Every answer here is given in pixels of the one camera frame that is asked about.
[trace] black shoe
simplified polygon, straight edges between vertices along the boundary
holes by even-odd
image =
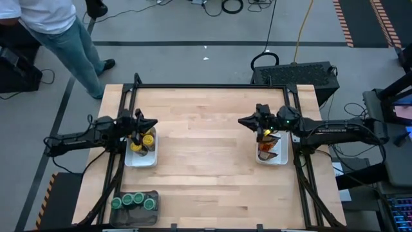
[[[104,61],[104,68],[103,72],[109,69],[112,69],[116,65],[116,61],[114,59],[108,59]]]

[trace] person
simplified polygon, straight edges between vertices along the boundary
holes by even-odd
[[[103,97],[104,87],[98,77],[116,62],[100,60],[72,0],[0,0],[0,24],[12,26],[18,20],[60,59],[93,98]]]

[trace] keyboard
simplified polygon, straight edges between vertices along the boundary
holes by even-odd
[[[273,66],[273,68],[260,68],[259,72],[266,83],[272,79],[276,84],[299,83],[324,86],[329,83],[330,76],[321,64]]]
[[[412,231],[412,197],[388,198],[388,202],[398,231]]]

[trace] white shirt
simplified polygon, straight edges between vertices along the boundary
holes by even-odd
[[[27,27],[44,34],[60,34],[76,20],[71,0],[0,0],[0,19],[20,17]]]

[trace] white plastic tray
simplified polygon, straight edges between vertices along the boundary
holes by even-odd
[[[124,159],[124,164],[128,167],[134,168],[148,168],[156,166],[159,145],[159,137],[157,132],[154,142],[154,151],[148,151],[147,155],[142,157],[130,149],[131,139],[127,139],[126,157]]]
[[[288,162],[289,132],[279,131],[272,135],[280,137],[277,144],[270,150],[271,152],[277,153],[278,156],[266,161],[260,160],[258,157],[259,146],[258,143],[256,143],[256,162],[265,165],[285,165]]]

